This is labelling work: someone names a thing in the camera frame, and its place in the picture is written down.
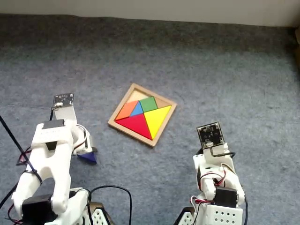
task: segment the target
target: tangram puzzle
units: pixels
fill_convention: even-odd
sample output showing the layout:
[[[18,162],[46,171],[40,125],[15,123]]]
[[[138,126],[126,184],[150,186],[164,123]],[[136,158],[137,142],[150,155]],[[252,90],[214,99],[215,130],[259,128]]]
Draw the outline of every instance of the tangram puzzle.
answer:
[[[176,103],[132,84],[108,124],[155,146],[175,107]]]

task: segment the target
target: white wall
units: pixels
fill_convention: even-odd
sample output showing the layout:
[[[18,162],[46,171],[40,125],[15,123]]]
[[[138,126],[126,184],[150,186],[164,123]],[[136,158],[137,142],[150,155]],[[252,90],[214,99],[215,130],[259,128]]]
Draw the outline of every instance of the white wall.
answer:
[[[300,25],[300,0],[0,0],[0,13]]]

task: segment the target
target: circuit board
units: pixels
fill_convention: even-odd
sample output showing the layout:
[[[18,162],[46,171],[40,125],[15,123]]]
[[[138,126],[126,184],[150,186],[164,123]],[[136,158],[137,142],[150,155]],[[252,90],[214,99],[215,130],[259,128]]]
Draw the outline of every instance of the circuit board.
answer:
[[[219,122],[197,127],[202,149],[224,144],[224,138]]]
[[[55,95],[53,100],[53,107],[68,107],[74,105],[74,94]]]

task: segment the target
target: blue triangle piece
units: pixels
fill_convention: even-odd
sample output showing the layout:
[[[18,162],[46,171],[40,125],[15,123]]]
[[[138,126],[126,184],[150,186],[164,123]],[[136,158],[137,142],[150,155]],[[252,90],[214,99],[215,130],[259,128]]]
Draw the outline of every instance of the blue triangle piece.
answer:
[[[136,115],[139,115],[142,113],[143,113],[143,109],[142,109],[140,101],[138,101],[138,103],[135,106],[135,109],[132,111],[130,116],[136,116]]]
[[[97,163],[96,156],[93,152],[85,153],[82,155],[77,155],[79,158],[87,159],[93,163]]]

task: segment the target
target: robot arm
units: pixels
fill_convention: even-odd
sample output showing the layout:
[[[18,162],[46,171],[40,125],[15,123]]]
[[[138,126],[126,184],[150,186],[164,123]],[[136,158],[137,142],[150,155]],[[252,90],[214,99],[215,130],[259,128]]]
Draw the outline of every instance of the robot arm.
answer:
[[[193,156],[201,193],[191,197],[193,208],[185,208],[175,225],[242,224],[245,193],[237,176],[220,124],[197,128],[202,149]]]
[[[53,178],[55,186],[53,195],[33,197],[41,183],[27,165],[27,172],[21,175],[12,196],[17,214],[24,222],[47,224],[56,218],[60,220],[60,217],[63,218],[76,212],[76,210],[70,211],[69,204],[71,156],[72,154],[92,152],[93,149],[89,132],[84,127],[77,125],[73,97],[73,94],[56,95],[52,108],[56,120],[37,125],[31,144],[30,162],[42,181]],[[83,211],[82,206],[85,207],[87,203],[87,194],[82,191],[71,199],[70,203],[76,201],[76,207],[81,211],[76,215],[79,218]]]

